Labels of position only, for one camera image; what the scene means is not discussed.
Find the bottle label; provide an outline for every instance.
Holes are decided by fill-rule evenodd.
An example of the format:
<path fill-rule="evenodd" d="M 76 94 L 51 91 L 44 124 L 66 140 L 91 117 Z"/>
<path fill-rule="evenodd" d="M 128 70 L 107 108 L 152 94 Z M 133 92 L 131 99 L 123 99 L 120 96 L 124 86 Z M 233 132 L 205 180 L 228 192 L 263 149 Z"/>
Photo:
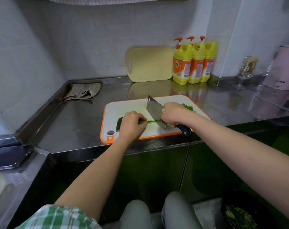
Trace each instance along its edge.
<path fill-rule="evenodd" d="M 202 77 L 210 76 L 212 66 L 213 66 L 214 59 L 205 59 L 204 60 L 204 67 L 202 72 Z"/>
<path fill-rule="evenodd" d="M 203 71 L 204 60 L 195 60 L 192 59 L 191 61 L 191 68 L 190 68 L 190 78 L 200 78 L 202 71 Z"/>
<path fill-rule="evenodd" d="M 180 79 L 189 79 L 191 60 L 173 58 L 173 74 Z"/>

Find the plaid sleeve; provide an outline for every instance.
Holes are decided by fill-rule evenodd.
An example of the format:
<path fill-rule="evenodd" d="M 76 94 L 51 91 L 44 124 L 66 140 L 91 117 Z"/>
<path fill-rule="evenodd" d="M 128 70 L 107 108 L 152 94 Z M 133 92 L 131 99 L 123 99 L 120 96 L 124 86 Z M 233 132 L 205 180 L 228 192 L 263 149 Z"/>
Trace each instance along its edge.
<path fill-rule="evenodd" d="M 16 229 L 102 229 L 77 207 L 45 205 Z"/>

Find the floor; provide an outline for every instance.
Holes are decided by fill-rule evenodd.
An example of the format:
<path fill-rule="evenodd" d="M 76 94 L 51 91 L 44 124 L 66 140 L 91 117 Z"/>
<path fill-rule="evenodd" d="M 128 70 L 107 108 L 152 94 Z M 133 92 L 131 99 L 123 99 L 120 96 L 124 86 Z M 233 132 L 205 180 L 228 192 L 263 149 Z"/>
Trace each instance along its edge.
<path fill-rule="evenodd" d="M 221 213 L 221 198 L 192 205 L 203 229 L 227 228 Z M 151 214 L 154 229 L 163 229 L 161 212 Z M 119 221 L 102 225 L 103 229 L 119 229 Z"/>

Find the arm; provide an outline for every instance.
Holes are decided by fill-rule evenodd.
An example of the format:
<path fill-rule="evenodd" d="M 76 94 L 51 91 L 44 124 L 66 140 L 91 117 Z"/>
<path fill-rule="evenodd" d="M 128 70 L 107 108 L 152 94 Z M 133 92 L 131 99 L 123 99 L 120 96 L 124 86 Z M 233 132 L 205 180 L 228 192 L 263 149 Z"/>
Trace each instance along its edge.
<path fill-rule="evenodd" d="M 140 113 L 127 112 L 122 119 L 119 137 L 71 183 L 55 205 L 78 207 L 98 222 L 123 156 L 146 128 L 146 120 Z"/>
<path fill-rule="evenodd" d="M 165 122 L 192 128 L 244 182 L 289 218 L 289 156 L 180 104 L 168 102 L 164 108 Z"/>

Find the person's left hand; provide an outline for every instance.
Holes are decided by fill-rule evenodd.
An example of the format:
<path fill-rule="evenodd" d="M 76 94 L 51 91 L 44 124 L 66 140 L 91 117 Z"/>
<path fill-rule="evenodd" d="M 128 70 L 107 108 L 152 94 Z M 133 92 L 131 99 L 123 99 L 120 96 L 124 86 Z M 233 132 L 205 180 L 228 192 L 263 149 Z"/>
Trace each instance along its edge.
<path fill-rule="evenodd" d="M 141 113 L 127 112 L 122 119 L 118 138 L 124 138 L 131 143 L 140 137 L 147 124 L 147 119 Z"/>

